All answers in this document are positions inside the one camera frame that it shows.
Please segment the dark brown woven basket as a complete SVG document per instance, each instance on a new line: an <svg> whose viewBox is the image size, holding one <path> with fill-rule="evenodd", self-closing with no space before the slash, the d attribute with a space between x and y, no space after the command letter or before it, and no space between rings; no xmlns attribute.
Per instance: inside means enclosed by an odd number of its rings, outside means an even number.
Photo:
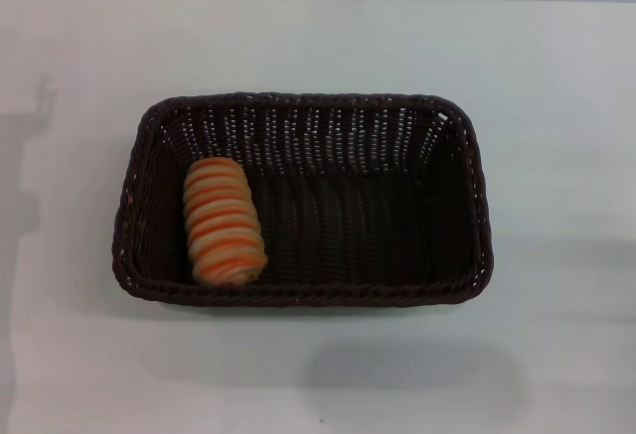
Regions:
<svg viewBox="0 0 636 434"><path fill-rule="evenodd" d="M206 157L242 165L262 228L267 265L241 288L192 276L183 183ZM111 251L130 295L189 307L458 304L494 268L473 125L428 95L163 100L138 126Z"/></svg>

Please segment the orange striped bread roll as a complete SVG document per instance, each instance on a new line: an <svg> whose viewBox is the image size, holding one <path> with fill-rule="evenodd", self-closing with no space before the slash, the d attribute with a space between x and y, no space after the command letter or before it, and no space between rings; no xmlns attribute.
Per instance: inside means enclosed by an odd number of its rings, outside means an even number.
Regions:
<svg viewBox="0 0 636 434"><path fill-rule="evenodd" d="M244 286L267 263L261 226L247 177L224 157L193 163L183 185L187 246L201 284Z"/></svg>

